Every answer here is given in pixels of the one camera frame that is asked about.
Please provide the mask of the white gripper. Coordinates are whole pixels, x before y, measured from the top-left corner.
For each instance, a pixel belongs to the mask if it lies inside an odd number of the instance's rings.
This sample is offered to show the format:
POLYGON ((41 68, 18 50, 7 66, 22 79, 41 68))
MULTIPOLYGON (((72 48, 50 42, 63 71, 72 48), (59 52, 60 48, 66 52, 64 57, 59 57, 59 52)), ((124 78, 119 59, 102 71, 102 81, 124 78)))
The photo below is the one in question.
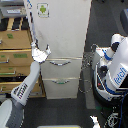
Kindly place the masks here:
POLYGON ((32 51, 32 57, 38 63, 44 62, 47 58, 47 55, 49 56, 51 54, 51 49, 50 49, 50 46, 48 44, 46 46, 45 51, 41 51, 41 50, 37 49, 35 42, 31 43, 31 48, 34 49, 32 51))

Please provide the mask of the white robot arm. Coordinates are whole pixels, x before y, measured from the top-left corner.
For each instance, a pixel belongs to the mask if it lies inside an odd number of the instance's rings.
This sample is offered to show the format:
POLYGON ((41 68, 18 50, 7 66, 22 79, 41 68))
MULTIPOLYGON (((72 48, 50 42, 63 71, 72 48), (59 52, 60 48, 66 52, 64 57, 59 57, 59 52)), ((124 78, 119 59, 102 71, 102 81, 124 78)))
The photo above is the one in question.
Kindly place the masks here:
POLYGON ((40 73, 40 64, 51 54, 50 47, 41 51, 32 43, 33 62, 30 66, 30 74, 24 81, 11 91, 11 99, 5 100, 0 105, 0 128, 21 128, 24 120, 24 107, 33 90, 40 73))

